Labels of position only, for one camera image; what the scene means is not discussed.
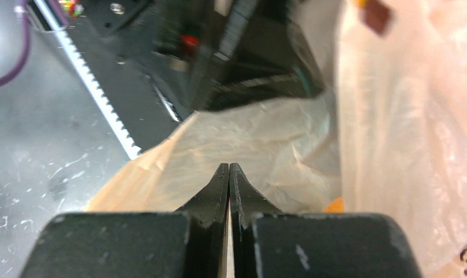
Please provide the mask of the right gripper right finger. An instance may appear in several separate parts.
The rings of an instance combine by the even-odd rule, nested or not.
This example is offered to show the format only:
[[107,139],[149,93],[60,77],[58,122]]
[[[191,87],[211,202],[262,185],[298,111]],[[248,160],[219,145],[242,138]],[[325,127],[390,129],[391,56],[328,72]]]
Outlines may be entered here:
[[236,277],[420,277],[405,234],[374,213],[288,214],[230,165]]

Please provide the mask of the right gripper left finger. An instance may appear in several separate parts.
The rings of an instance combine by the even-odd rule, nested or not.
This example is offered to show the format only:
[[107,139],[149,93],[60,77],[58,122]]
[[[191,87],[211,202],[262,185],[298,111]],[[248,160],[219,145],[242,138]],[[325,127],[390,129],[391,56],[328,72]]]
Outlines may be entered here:
[[21,277],[226,277],[229,166],[173,212],[65,213]]

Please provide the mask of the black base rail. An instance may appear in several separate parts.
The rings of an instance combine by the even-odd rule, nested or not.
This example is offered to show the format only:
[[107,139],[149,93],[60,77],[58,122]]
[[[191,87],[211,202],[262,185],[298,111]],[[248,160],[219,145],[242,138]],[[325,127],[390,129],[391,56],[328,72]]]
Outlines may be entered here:
[[186,62],[161,44],[166,1],[30,1],[130,159],[159,144],[193,110]]

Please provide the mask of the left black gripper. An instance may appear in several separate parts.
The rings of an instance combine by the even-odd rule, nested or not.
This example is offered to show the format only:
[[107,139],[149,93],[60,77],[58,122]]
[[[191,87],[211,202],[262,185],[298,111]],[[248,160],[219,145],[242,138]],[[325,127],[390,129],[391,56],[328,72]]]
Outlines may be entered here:
[[187,111],[323,90],[296,1],[157,1],[153,85]]

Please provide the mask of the translucent beige plastic bag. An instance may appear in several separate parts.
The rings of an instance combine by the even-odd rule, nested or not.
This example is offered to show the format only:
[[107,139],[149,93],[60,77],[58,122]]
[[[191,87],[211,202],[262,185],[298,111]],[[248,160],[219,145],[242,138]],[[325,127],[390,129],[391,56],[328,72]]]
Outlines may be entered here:
[[173,211],[238,163],[282,211],[386,214],[425,277],[467,277],[467,1],[289,7],[321,95],[193,113],[86,210]]

